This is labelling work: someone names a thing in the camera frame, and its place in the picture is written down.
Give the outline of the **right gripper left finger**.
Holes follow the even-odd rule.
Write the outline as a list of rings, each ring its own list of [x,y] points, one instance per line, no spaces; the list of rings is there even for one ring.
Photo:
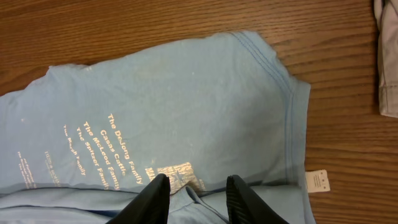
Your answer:
[[[169,205],[170,181],[159,174],[106,224],[167,224]]]

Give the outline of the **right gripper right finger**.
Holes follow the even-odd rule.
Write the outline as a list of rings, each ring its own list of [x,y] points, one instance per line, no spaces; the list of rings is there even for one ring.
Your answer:
[[[288,224],[238,175],[227,178],[226,205],[230,224]]]

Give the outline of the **light blue printed t-shirt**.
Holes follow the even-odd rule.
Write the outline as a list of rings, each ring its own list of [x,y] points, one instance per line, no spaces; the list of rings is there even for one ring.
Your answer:
[[[165,174],[169,223],[227,223],[230,175],[314,223],[310,89],[249,31],[52,66],[1,97],[1,222],[106,223]]]

